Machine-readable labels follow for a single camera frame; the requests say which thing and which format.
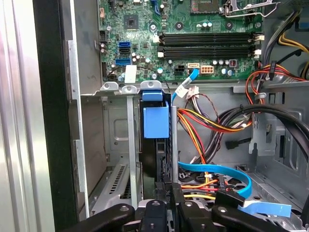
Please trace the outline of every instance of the screw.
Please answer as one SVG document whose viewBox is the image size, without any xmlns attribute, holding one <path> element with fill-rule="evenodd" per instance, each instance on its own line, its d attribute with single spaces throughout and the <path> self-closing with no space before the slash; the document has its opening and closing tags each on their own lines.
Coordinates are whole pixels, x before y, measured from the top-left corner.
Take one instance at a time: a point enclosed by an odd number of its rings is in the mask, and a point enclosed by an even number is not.
<svg viewBox="0 0 309 232">
<path fill-rule="evenodd" d="M 156 29 L 155 24 L 152 24 L 152 25 L 150 26 L 150 29 L 151 29 L 151 30 L 155 30 L 155 29 Z"/>
<path fill-rule="evenodd" d="M 218 210 L 222 213 L 225 213 L 227 211 L 227 209 L 224 207 L 218 207 Z"/>
<path fill-rule="evenodd" d="M 255 27 L 256 27 L 256 28 L 260 28 L 261 25 L 262 25 L 262 24 L 261 24 L 260 22 L 257 22 L 257 23 L 255 24 Z"/>
<path fill-rule="evenodd" d="M 192 206 L 191 202 L 185 202 L 184 204 L 188 207 Z"/>
<path fill-rule="evenodd" d="M 128 210 L 129 210 L 129 208 L 126 207 L 125 205 L 123 205 L 123 206 L 120 208 L 120 211 L 122 211 L 122 212 L 125 212 L 125 211 L 128 211 Z"/>
</svg>

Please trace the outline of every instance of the blue tab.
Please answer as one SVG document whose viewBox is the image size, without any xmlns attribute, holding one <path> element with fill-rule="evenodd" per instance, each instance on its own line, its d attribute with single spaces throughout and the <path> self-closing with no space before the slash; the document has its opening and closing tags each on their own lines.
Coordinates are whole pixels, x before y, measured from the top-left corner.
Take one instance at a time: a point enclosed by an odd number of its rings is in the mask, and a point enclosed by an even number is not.
<svg viewBox="0 0 309 232">
<path fill-rule="evenodd" d="M 144 138 L 169 138 L 169 104 L 163 107 L 145 107 Z"/>
<path fill-rule="evenodd" d="M 288 204 L 248 201 L 245 202 L 244 207 L 239 205 L 238 209 L 251 215 L 259 213 L 289 218 L 291 216 L 292 206 Z"/>
<path fill-rule="evenodd" d="M 141 99 L 144 102 L 160 102 L 163 101 L 161 90 L 144 90 Z"/>
</svg>

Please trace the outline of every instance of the chip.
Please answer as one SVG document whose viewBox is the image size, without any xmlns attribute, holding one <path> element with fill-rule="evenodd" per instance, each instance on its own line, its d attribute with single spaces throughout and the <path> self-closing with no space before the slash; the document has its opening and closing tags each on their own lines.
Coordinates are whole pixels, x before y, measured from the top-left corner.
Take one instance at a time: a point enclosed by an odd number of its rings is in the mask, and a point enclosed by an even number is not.
<svg viewBox="0 0 309 232">
<path fill-rule="evenodd" d="M 124 16 L 124 29 L 125 30 L 138 30 L 139 29 L 139 16 L 137 14 L 127 14 Z"/>
</svg>

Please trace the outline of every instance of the blue sata port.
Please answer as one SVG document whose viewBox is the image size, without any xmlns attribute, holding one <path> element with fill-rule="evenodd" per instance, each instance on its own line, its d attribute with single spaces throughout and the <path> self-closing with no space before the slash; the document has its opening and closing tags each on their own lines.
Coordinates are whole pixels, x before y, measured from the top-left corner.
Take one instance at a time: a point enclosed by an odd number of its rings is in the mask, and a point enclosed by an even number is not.
<svg viewBox="0 0 309 232">
<path fill-rule="evenodd" d="M 115 65 L 118 65 L 118 66 L 124 66 L 128 64 L 131 64 L 131 59 L 116 59 L 115 60 Z"/>
<path fill-rule="evenodd" d="M 131 47 L 131 42 L 119 42 L 118 47 Z"/>
</svg>

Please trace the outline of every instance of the cable tie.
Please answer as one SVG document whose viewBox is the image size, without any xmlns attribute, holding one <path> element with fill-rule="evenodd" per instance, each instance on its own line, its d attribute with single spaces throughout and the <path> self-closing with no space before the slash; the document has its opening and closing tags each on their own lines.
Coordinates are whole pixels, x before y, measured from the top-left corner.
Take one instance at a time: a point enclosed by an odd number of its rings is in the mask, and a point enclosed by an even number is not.
<svg viewBox="0 0 309 232">
<path fill-rule="evenodd" d="M 243 117 L 244 117 L 246 120 L 249 120 L 249 119 L 250 119 L 250 117 L 247 116 L 247 115 L 243 115 Z"/>
<path fill-rule="evenodd" d="M 255 94 L 254 99 L 257 101 L 257 100 L 266 98 L 266 96 L 267 96 L 266 93 L 258 93 L 258 94 Z"/>
</svg>

